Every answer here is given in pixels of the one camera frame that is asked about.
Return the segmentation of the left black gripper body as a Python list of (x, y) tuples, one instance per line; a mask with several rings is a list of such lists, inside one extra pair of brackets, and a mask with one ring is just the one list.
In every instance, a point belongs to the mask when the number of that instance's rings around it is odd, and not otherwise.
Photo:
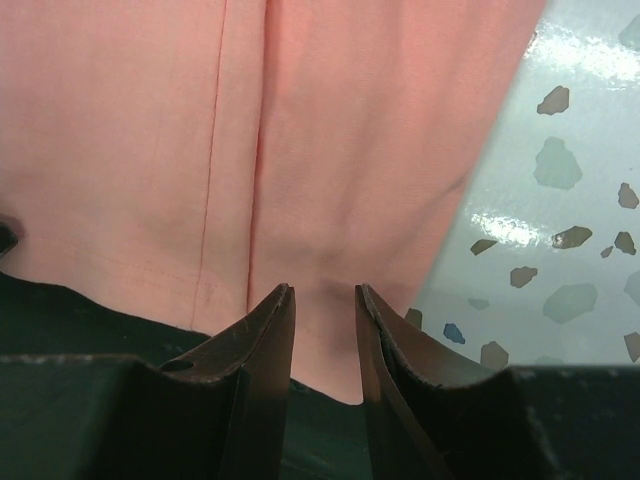
[(19, 222), (7, 215), (0, 217), (0, 257), (4, 257), (19, 243)]

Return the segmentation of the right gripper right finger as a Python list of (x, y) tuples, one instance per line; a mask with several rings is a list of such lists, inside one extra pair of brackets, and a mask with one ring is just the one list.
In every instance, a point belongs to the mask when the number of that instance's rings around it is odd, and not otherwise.
[(369, 285), (355, 287), (357, 345), (375, 479), (455, 479), (434, 441), (448, 417), (442, 395), (494, 372), (396, 313)]

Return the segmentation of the salmon pink t shirt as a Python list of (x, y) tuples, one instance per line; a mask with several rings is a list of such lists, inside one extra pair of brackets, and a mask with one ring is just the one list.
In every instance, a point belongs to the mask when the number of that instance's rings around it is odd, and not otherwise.
[(296, 291), (292, 376), (362, 399), (354, 288), (409, 307), (540, 1), (5, 1), (11, 276), (215, 334)]

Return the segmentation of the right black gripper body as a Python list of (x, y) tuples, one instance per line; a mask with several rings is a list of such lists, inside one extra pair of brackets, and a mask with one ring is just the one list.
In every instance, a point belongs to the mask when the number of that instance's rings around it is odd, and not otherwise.
[[(207, 479), (188, 387), (131, 357), (1, 361), (5, 479)], [(442, 395), (455, 479), (635, 479), (636, 368), (511, 368)]]

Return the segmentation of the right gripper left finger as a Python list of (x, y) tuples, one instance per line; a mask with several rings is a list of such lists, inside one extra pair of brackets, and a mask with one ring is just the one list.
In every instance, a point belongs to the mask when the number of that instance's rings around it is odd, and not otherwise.
[(287, 417), (295, 291), (272, 290), (249, 314), (161, 365), (188, 387), (188, 439), (207, 479), (276, 479)]

